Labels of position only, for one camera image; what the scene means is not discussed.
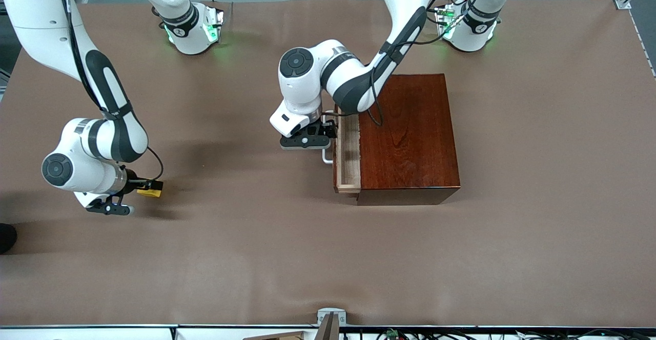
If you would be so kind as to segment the brown table cover sheet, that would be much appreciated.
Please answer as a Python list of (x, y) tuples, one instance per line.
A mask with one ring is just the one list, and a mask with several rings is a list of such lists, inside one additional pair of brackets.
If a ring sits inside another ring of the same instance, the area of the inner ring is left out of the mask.
[(380, 0), (222, 5), (221, 44), (179, 53), (143, 4), (80, 6), (150, 145), (160, 198), (86, 212), (42, 161), (99, 116), (81, 85), (21, 52), (0, 102), (0, 324), (656, 327), (656, 79), (610, 0), (510, 0), (477, 53), (412, 47), (444, 73), (461, 189), (364, 207), (269, 117), (277, 62), (331, 38), (362, 60), (391, 29)]

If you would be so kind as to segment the dark brown wooden cabinet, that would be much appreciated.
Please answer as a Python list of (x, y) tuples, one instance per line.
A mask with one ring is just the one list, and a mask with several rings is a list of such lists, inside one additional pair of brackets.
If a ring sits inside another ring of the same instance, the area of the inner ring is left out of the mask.
[(438, 205), (461, 189), (444, 74), (393, 74), (359, 118), (358, 205)]

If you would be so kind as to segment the brown cardboard piece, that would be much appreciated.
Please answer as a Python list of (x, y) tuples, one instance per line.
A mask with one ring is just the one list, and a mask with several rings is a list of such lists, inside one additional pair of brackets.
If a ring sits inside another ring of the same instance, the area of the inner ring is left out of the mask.
[(305, 331), (264, 334), (253, 337), (244, 337), (243, 340), (305, 340)]

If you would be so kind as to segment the black round object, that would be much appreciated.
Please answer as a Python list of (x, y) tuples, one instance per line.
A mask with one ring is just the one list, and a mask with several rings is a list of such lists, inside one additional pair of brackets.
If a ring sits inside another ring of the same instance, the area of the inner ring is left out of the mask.
[(16, 244), (18, 233), (13, 225), (0, 223), (0, 254), (5, 254)]

